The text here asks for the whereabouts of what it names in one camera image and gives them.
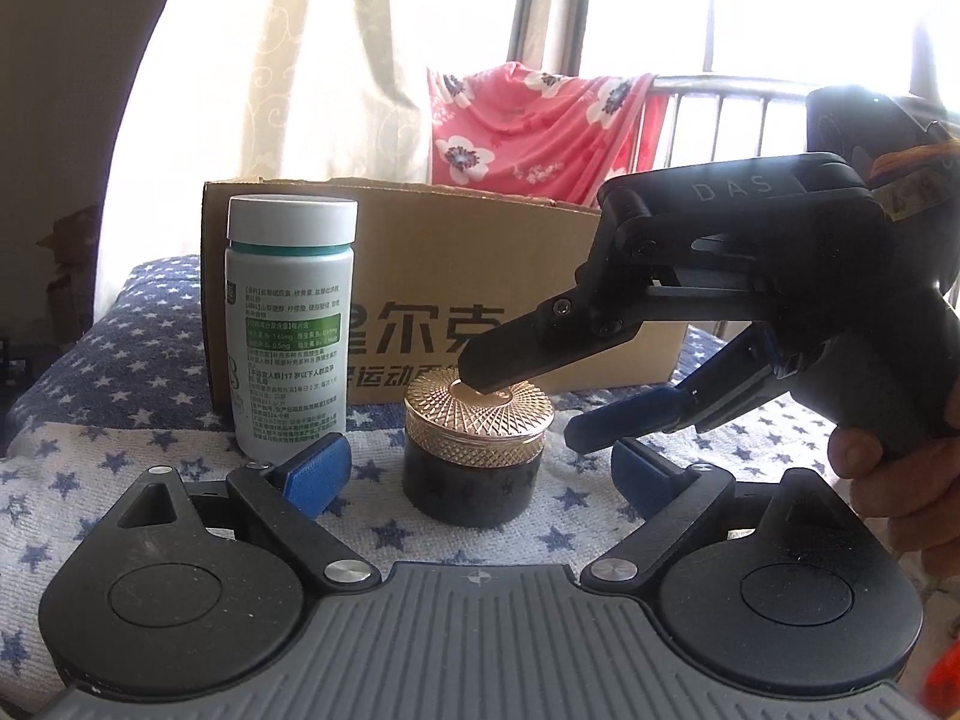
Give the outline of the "person's right hand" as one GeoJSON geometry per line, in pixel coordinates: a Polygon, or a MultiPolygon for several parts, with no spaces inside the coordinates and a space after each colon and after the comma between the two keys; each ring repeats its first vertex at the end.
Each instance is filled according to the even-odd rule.
{"type": "Polygon", "coordinates": [[[850,483],[851,505],[864,518],[883,518],[897,553],[916,553],[929,577],[958,574],[958,436],[934,439],[885,460],[874,434],[837,427],[828,461],[850,483]]]}

